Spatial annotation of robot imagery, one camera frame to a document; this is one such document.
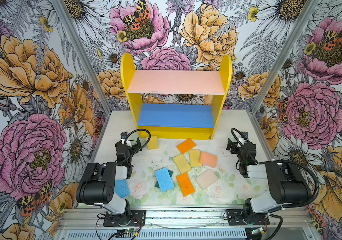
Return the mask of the pink orange sponge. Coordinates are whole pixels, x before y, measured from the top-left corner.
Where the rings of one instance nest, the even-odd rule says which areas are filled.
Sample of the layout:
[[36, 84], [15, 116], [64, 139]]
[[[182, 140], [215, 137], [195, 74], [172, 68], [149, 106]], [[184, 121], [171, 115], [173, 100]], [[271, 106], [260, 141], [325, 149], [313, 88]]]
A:
[[199, 162], [202, 165], [209, 166], [211, 168], [215, 168], [217, 166], [217, 156], [212, 155], [207, 152], [201, 152]]

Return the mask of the yellow sponge with green back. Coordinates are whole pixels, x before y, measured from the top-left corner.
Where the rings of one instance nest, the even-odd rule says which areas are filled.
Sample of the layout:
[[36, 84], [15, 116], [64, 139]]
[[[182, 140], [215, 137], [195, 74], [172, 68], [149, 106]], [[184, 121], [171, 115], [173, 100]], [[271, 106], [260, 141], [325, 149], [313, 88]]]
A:
[[202, 164], [200, 163], [200, 150], [192, 149], [189, 150], [190, 166], [192, 168], [200, 168]]

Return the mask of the large yellow sponge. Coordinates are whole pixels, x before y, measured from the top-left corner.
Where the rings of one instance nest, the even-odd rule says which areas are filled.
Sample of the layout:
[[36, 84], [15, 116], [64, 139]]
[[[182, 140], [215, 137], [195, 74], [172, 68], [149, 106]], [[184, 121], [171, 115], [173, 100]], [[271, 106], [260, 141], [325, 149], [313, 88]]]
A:
[[180, 155], [173, 157], [173, 161], [176, 164], [181, 174], [187, 173], [192, 170], [192, 167], [186, 160], [184, 154], [180, 154]]

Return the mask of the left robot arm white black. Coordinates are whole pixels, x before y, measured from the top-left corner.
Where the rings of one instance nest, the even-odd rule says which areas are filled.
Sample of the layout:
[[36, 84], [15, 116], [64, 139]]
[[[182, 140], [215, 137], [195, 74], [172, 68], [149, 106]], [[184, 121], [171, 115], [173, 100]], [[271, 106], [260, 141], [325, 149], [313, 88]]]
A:
[[142, 144], [140, 139], [121, 140], [115, 144], [117, 160], [105, 164], [87, 164], [76, 191], [76, 200], [99, 206], [113, 216], [129, 212], [129, 203], [115, 192], [117, 180], [128, 180], [133, 172], [132, 157]]

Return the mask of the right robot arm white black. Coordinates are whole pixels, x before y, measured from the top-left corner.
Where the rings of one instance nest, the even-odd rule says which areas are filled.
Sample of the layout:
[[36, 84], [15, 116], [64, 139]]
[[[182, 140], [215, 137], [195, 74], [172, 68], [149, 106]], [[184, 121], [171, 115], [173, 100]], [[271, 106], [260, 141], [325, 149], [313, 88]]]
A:
[[321, 184], [313, 170], [291, 160], [260, 162], [256, 159], [256, 145], [249, 141], [248, 133], [236, 128], [230, 132], [234, 140], [228, 140], [226, 149], [237, 156], [236, 169], [246, 179], [266, 180], [268, 190], [248, 198], [241, 210], [227, 210], [229, 223], [258, 224], [274, 212], [300, 208], [316, 199]]

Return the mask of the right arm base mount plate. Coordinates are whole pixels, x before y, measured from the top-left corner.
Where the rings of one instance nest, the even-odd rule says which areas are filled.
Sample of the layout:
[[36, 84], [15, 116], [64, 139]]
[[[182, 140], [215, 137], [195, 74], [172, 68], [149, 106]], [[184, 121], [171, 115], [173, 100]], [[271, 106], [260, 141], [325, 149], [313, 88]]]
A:
[[227, 220], [230, 226], [268, 226], [270, 224], [266, 215], [253, 212], [245, 214], [241, 209], [226, 210], [223, 219]]

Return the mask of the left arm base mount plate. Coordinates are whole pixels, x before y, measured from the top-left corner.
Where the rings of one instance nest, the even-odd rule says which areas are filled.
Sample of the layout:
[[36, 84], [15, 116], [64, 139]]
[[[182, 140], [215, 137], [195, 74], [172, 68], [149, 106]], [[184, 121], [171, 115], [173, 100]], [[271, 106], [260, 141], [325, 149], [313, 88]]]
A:
[[104, 227], [143, 227], [146, 222], [146, 210], [131, 210], [121, 215], [112, 215], [104, 219]]

